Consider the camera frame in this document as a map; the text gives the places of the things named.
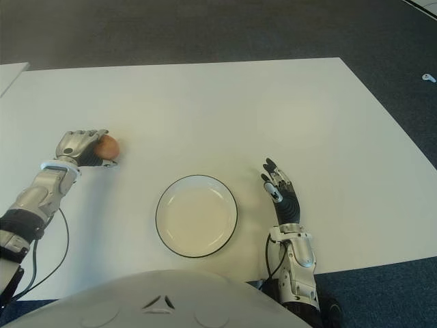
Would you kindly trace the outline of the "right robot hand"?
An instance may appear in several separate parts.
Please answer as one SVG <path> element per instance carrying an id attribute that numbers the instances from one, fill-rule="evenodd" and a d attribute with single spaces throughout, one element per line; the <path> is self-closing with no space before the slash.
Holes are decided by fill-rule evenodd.
<path id="1" fill-rule="evenodd" d="M 300 204 L 292 181 L 269 158 L 263 168 L 268 173 L 261 174 L 264 189 L 272 199 L 278 224 L 300 223 Z"/>

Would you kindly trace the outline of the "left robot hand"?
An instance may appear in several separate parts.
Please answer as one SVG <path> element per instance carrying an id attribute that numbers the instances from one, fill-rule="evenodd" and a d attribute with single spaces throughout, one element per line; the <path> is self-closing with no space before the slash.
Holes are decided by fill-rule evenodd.
<path id="1" fill-rule="evenodd" d="M 55 150 L 55 159 L 78 167 L 115 167 L 114 159 L 103 159 L 95 148 L 103 142 L 108 130 L 67 131 Z"/>

